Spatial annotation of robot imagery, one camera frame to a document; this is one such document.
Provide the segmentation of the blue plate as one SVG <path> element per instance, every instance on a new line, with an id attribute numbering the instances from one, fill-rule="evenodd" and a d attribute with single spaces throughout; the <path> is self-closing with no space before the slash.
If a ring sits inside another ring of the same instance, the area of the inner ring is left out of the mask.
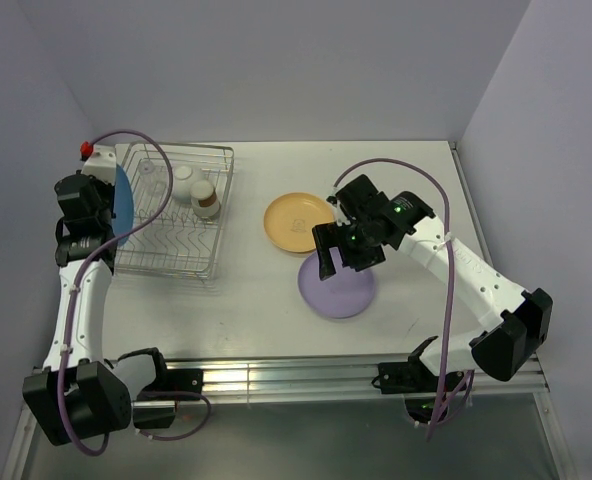
<path id="1" fill-rule="evenodd" d="M 128 176 L 120 165 L 116 165 L 113 233 L 116 237 L 129 233 L 134 228 L 134 199 Z"/>

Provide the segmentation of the orange plate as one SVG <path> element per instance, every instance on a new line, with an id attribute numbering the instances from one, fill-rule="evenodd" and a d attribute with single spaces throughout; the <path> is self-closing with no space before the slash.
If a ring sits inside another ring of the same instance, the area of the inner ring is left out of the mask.
<path id="1" fill-rule="evenodd" d="M 263 227 L 278 248 L 305 254 L 316 249 L 312 229 L 334 220 L 331 207 L 321 198 L 305 192 L 292 192 L 273 200 L 265 210 Z"/>

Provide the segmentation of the clear glass cup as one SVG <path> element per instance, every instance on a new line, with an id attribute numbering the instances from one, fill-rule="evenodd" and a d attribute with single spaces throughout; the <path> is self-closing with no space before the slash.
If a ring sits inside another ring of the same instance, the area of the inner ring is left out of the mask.
<path id="1" fill-rule="evenodd" d="M 168 170 L 164 163 L 146 159 L 138 164 L 139 185 L 150 196 L 165 194 L 168 188 Z"/>

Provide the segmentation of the purple plate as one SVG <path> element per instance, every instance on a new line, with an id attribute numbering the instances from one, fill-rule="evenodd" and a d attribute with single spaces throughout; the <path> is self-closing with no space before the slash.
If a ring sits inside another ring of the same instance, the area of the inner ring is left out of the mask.
<path id="1" fill-rule="evenodd" d="M 371 270 L 356 272 L 343 267 L 340 254 L 333 249 L 336 274 L 327 280 L 319 278 L 319 259 L 310 254 L 300 266 L 297 285 L 305 303 L 317 314 L 334 320 L 344 320 L 364 312 L 377 292 L 376 277 Z"/>

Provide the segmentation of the white ceramic bowl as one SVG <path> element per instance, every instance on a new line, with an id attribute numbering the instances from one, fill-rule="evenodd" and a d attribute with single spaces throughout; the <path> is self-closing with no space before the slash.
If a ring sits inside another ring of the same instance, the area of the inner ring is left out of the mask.
<path id="1" fill-rule="evenodd" d="M 172 198 L 179 203 L 191 202 L 191 186 L 205 179 L 200 168 L 189 165 L 179 165 L 173 168 Z"/>

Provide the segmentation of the steel cup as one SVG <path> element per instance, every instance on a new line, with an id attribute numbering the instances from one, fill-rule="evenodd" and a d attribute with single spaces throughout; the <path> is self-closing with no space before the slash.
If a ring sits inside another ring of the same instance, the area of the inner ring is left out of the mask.
<path id="1" fill-rule="evenodd" d="M 209 180 L 198 180 L 190 187 L 193 212 L 200 218 L 211 218 L 220 211 L 220 200 Z"/>

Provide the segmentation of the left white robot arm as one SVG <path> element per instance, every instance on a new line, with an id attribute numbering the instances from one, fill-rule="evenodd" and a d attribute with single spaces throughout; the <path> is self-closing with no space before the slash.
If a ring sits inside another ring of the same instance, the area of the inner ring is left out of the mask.
<path id="1" fill-rule="evenodd" d="M 55 261 L 60 303 L 47 358 L 26 377 L 22 395 L 54 446 L 127 428 L 142 393 L 159 399 L 171 386 L 162 353 L 136 350 L 106 362 L 102 351 L 105 301 L 118 243 L 134 220 L 133 194 L 122 168 L 114 183 L 76 172 L 54 187 L 62 216 L 56 224 Z"/>

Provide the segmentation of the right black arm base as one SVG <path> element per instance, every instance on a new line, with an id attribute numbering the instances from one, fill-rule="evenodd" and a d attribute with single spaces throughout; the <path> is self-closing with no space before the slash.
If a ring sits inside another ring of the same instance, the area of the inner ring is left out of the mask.
<path id="1" fill-rule="evenodd" d="M 383 362 L 377 366 L 378 373 L 371 385 L 383 395 L 431 394 L 432 399 L 405 401 L 410 417 L 420 423 L 428 423 L 432 416 L 438 377 L 420 362 Z"/>

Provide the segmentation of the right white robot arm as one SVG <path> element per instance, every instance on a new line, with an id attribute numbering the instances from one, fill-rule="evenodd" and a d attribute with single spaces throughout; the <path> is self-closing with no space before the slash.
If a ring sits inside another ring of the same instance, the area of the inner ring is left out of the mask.
<path id="1" fill-rule="evenodd" d="M 464 334 L 427 339 L 412 353 L 408 377 L 417 388 L 433 388 L 444 373 L 473 369 L 507 382 L 546 340 L 552 297 L 497 272 L 452 237 L 416 194 L 403 191 L 388 198 L 360 175 L 328 200 L 345 218 L 312 229 L 321 280 L 336 273 L 333 250 L 343 266 L 360 272 L 383 263 L 384 249 L 391 247 L 442 281 L 478 322 Z"/>

